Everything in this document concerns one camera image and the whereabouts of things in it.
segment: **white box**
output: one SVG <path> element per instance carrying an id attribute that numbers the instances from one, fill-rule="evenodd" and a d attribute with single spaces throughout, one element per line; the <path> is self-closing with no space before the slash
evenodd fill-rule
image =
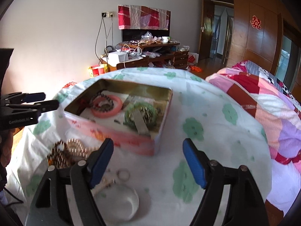
<path id="1" fill-rule="evenodd" d="M 124 52 L 112 52 L 109 53 L 109 61 L 112 63 L 122 63 L 124 61 L 128 61 L 128 54 Z"/>

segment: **wall socket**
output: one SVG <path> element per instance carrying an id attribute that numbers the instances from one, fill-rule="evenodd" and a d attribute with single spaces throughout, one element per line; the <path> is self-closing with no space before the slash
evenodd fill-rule
<path id="1" fill-rule="evenodd" d="M 101 16 L 103 18 L 112 18 L 112 17 L 114 17 L 114 12 L 102 12 Z"/>

